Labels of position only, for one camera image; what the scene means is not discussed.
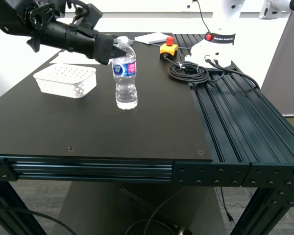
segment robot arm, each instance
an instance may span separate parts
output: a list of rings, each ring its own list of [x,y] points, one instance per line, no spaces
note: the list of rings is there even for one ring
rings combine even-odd
[[[76,9],[70,25],[56,21],[65,14],[66,3]],[[113,46],[111,35],[93,30],[102,13],[79,0],[0,0],[0,29],[8,34],[30,36],[35,52],[40,44],[85,54],[107,65],[111,58],[126,55]]]
[[[283,11],[294,12],[294,0],[265,0],[259,18],[278,19]]]

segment perforated basket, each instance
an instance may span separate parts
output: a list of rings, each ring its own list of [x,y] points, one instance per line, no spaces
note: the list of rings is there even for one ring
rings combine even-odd
[[[96,69],[54,64],[34,74],[40,90],[71,98],[81,98],[96,86]]]

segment red button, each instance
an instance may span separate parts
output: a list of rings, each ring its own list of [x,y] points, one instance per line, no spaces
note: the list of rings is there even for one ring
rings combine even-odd
[[[174,44],[174,37],[167,37],[167,46],[172,46]]]
[[[207,34],[207,35],[206,35],[206,39],[207,39],[208,41],[211,41],[211,40],[212,40],[212,36],[211,36],[211,34]]]

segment blue label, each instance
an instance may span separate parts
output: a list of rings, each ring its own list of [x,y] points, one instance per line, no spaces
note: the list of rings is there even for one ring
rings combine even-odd
[[[114,65],[113,66],[113,73],[117,76],[132,76],[136,74],[136,62],[128,63],[128,64],[121,64],[121,65]]]

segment white paper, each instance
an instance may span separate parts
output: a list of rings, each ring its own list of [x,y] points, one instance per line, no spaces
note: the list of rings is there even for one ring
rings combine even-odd
[[[135,37],[137,42],[151,44],[151,43],[161,43],[167,40],[168,35],[163,33],[151,33],[144,36]]]
[[[59,52],[50,64],[100,65],[98,61],[88,59],[86,55],[68,51]]]

